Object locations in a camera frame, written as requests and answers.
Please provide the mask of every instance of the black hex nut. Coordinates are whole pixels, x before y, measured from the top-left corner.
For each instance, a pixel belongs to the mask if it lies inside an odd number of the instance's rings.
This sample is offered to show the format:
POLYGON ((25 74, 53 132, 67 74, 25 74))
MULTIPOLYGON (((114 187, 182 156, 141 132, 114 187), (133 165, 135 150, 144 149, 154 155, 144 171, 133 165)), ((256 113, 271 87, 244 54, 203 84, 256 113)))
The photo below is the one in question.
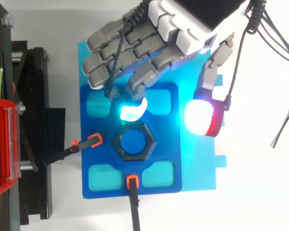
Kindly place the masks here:
POLYGON ((128 161, 144 161, 148 158, 148 156, 151 154, 154 144, 155 144, 155 139, 152 135, 152 133, 150 132, 150 130, 148 129, 148 127, 146 126, 146 124, 144 122, 124 122, 118 133, 116 134, 115 138, 112 141, 113 146, 115 147, 117 153, 119 154, 119 156, 121 157, 121 159, 124 162, 128 162, 128 161), (127 151, 125 151, 122 148, 121 145, 121 138, 122 135, 131 129, 137 129, 139 131, 141 131, 144 136, 145 136, 145 147, 144 149, 139 152, 138 154, 130 154, 127 151))

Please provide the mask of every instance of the white table surface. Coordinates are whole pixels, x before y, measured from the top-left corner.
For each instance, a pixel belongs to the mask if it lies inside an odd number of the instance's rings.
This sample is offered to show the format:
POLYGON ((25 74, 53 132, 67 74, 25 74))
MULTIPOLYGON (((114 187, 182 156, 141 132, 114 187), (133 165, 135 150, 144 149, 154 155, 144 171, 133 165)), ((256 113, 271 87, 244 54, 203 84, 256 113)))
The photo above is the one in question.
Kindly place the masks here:
MULTIPOLYGON (((14 16, 13 40, 28 40, 50 55, 51 107, 66 108, 66 147, 80 140, 77 42, 119 19, 139 0, 1 0, 14 16)), ((267 4, 289 42, 289 0, 267 4)), ((246 25, 238 26, 236 43, 246 25)), ((220 69, 229 86, 236 54, 220 69)), ((216 138, 216 153, 228 167, 217 169, 217 190, 140 196, 142 231, 289 231, 289 123, 275 150, 270 143, 289 109, 289 63, 258 35, 244 43, 231 110, 216 138)), ((81 158, 52 165, 53 215, 30 216, 22 231, 131 231, 128 197, 85 200, 81 158)))

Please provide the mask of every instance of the bright led light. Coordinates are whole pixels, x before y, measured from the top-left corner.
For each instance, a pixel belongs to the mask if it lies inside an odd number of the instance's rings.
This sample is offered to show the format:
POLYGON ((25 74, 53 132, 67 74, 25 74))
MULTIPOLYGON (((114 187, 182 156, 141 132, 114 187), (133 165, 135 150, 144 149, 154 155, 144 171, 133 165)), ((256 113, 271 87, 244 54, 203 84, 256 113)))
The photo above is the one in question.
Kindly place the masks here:
POLYGON ((192 100, 187 103, 185 109, 185 124, 187 128, 194 134, 207 134, 213 116, 212 105, 203 100, 192 100))
POLYGON ((121 107, 121 114, 120 119, 128 121, 128 122, 134 122, 140 119, 140 117, 143 116, 144 112, 146 111, 146 108, 148 106, 148 101, 146 98, 143 98, 143 101, 139 106, 123 106, 121 107))

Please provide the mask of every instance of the black clamp handle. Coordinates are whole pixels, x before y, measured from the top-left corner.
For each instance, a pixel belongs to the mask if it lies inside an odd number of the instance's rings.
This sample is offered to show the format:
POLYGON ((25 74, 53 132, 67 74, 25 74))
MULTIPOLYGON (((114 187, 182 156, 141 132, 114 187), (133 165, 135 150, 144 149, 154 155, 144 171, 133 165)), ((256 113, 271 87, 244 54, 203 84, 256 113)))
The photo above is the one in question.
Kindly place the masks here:
POLYGON ((65 149, 62 152, 47 157, 44 161, 44 164, 50 165, 58 160, 62 160, 65 157, 68 157, 69 155, 81 152, 82 150, 85 150, 89 147, 96 147, 102 142, 103 141, 101 135, 96 133, 93 136, 89 137, 86 141, 78 142, 77 144, 65 149))
POLYGON ((133 230, 140 231, 140 222, 139 222, 139 214, 138 214, 138 207, 139 207, 139 199, 138 199, 138 192, 137 188, 139 187, 138 178, 128 178, 127 179, 128 188, 131 191, 129 196, 130 204, 131 204, 131 219, 133 222, 133 230))

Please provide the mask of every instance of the orange clamp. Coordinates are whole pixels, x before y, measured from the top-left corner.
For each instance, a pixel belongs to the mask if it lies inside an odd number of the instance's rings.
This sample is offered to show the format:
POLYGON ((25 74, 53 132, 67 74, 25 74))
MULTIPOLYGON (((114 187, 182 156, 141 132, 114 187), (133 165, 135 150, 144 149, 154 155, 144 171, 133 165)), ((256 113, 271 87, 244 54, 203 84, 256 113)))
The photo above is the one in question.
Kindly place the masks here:
POLYGON ((89 136, 87 139, 91 139, 91 138, 96 137, 96 136, 98 137, 98 139, 99 139, 100 141, 99 141, 98 143, 92 145, 92 146, 91 146, 92 148, 95 148, 96 146, 98 146, 98 145, 100 145, 100 144, 103 143, 102 136, 101 136, 99 133, 95 133, 95 134, 89 136))
POLYGON ((72 144, 73 144, 73 146, 76 146, 79 144, 79 142, 77 140, 72 140, 72 144))
POLYGON ((137 188, 139 188, 139 179, 138 179, 138 176, 137 176, 137 175, 129 175, 129 176, 126 178, 127 188, 130 189, 130 179, 135 179, 135 180, 136 180, 137 188))

